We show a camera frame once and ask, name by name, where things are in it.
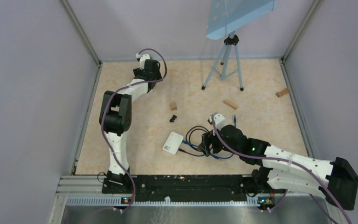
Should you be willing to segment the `white TP-Link switch box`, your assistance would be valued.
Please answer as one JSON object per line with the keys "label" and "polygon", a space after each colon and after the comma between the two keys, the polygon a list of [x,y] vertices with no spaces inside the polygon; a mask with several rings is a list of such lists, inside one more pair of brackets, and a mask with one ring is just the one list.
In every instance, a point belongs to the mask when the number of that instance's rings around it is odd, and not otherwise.
{"label": "white TP-Link switch box", "polygon": [[175,155],[182,144],[184,136],[176,132],[171,132],[165,141],[162,150]]}

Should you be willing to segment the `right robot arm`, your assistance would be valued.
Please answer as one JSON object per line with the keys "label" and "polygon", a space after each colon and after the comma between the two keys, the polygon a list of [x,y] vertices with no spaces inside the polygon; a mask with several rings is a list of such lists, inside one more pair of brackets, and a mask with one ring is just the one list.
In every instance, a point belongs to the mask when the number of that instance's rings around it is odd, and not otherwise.
{"label": "right robot arm", "polygon": [[233,125],[209,131],[202,136],[198,149],[205,155],[220,151],[234,153],[247,164],[258,165],[252,177],[260,192],[287,189],[324,197],[331,205],[354,210],[358,175],[341,157],[334,161],[301,156],[280,149],[269,142],[248,138]]}

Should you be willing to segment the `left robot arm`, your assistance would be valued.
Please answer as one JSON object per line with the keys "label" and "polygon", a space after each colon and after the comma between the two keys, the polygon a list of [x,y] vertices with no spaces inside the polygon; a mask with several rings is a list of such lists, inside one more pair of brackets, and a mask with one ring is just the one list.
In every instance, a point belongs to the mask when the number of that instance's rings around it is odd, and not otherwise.
{"label": "left robot arm", "polygon": [[120,193],[127,192],[131,187],[126,138],[132,122],[132,103],[152,91],[156,83],[162,80],[160,67],[157,60],[142,59],[140,67],[133,70],[131,82],[116,91],[106,91],[103,95],[99,123],[110,153],[106,179]]}

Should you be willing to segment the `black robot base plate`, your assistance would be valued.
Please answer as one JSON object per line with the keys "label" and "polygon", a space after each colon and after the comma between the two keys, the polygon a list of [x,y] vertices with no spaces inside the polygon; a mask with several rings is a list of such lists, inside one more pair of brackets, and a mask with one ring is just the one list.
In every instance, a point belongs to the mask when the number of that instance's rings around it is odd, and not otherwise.
{"label": "black robot base plate", "polygon": [[257,184],[249,175],[137,175],[122,182],[105,177],[102,193],[134,196],[137,203],[162,202],[242,202],[251,196],[283,193],[266,184]]}

